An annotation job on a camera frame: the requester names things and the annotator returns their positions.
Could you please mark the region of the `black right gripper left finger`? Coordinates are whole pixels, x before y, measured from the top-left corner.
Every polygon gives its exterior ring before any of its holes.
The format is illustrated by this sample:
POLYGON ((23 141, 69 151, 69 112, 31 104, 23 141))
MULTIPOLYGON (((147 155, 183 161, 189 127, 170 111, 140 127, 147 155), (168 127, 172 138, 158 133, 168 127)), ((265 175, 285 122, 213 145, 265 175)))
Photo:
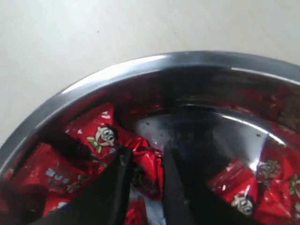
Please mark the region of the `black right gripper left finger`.
POLYGON ((132 151, 120 147, 108 167, 70 203, 35 225, 123 225, 130 182, 132 151))

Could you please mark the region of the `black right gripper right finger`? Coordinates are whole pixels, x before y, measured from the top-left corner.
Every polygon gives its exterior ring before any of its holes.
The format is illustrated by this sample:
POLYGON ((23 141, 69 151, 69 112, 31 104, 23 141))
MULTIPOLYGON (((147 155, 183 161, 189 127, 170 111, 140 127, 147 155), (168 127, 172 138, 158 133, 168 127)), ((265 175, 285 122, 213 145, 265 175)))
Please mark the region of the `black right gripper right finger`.
POLYGON ((166 146, 163 153, 163 210, 168 225, 256 225, 225 203, 204 183, 195 162, 182 157, 179 149, 166 146))

